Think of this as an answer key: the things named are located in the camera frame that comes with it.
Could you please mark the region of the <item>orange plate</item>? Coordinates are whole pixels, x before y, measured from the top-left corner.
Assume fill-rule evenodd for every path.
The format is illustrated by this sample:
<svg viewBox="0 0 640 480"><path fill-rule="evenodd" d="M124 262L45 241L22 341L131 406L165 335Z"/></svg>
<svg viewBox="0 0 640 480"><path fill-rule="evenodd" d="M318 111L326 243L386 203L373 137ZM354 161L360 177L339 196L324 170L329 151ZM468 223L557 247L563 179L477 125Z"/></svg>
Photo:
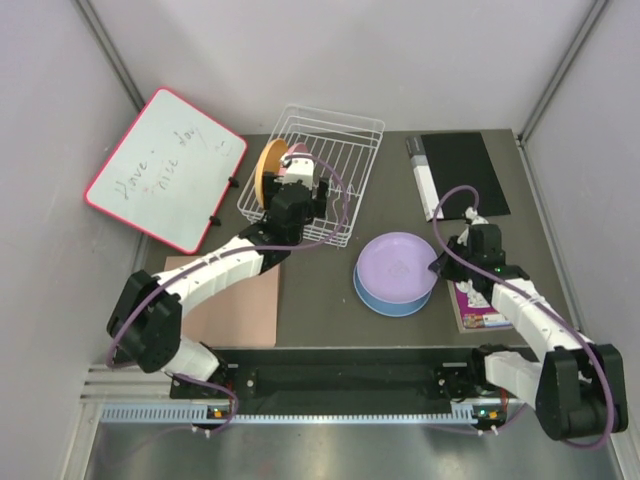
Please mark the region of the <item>orange plate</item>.
<svg viewBox="0 0 640 480"><path fill-rule="evenodd" d="M278 174L280 159L287 153L289 146L281 138L269 141L259 155L254 173L254 192L258 204L265 208L265 187L263 176L265 173Z"/></svg>

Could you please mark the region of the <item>purple plate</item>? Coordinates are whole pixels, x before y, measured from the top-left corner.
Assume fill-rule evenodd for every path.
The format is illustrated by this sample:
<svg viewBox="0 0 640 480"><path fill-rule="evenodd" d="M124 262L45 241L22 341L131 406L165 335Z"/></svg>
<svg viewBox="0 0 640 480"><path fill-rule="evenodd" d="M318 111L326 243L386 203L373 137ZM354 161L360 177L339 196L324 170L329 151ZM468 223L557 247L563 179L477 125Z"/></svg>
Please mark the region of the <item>purple plate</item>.
<svg viewBox="0 0 640 480"><path fill-rule="evenodd" d="M408 232L390 232L372 239L356 262L364 287L390 302L411 302L431 293L437 281L429 265L437 258L424 239Z"/></svg>

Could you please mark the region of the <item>blue plate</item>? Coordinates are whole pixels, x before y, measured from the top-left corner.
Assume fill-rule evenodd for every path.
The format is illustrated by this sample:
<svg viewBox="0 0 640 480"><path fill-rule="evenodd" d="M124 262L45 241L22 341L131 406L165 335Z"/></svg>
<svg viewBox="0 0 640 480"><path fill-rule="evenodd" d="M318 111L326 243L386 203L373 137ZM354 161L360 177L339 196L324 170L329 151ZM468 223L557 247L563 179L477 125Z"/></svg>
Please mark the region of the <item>blue plate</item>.
<svg viewBox="0 0 640 480"><path fill-rule="evenodd" d="M354 268L352 275L353 286L359 299L373 312L391 318L402 318L420 311L430 300L431 293L411 302L390 302L381 300L371 294L362 284L358 269Z"/></svg>

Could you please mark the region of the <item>pink plate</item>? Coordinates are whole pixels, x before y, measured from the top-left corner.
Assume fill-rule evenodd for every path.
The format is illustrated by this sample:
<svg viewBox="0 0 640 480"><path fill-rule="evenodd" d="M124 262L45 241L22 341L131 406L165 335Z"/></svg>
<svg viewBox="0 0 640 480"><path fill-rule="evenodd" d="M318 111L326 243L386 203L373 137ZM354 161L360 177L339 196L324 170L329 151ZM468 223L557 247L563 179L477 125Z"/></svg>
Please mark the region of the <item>pink plate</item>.
<svg viewBox="0 0 640 480"><path fill-rule="evenodd" d="M309 153L309 149L307 148L305 143L298 142L298 143L295 143L292 146L290 146L288 148L288 150L286 151L286 153L283 154L279 159L278 175L279 176L284 176L285 175L286 170L287 170L287 166L286 166L285 160L287 159L288 156L293 155L293 154L308 154L308 153Z"/></svg>

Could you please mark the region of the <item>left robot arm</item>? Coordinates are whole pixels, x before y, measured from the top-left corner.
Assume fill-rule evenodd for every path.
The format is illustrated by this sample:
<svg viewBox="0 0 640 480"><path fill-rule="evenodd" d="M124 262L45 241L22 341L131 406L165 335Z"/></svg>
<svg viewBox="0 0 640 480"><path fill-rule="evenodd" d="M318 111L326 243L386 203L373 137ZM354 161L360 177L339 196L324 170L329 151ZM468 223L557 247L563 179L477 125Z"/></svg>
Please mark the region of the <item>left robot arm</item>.
<svg viewBox="0 0 640 480"><path fill-rule="evenodd" d="M264 168L255 191L266 201L263 217L222 247L191 263L150 275L132 274L107 323L112 339L106 364L123 352L145 373L163 372L190 381L205 396L226 387L223 361L213 350L181 333L184 317L218 293L257 277L305 249L305 227L326 212L329 184L313 180L325 161L302 152L285 151Z"/></svg>

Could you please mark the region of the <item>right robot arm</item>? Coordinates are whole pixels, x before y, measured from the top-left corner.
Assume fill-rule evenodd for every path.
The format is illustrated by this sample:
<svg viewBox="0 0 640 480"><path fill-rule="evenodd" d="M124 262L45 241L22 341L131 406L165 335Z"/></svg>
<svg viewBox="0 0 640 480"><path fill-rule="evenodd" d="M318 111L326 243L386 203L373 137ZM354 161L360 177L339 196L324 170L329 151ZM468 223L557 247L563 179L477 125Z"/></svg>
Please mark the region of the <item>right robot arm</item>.
<svg viewBox="0 0 640 480"><path fill-rule="evenodd" d="M470 282L525 340L534 360L503 345L473 349L466 380L476 394L504 389L530 406L553 440L591 448L628 428L629 415L621 353L598 345L567 324L536 290L530 276L506 262L500 228L469 224L460 235L441 240L442 254L430 270L451 282Z"/></svg>

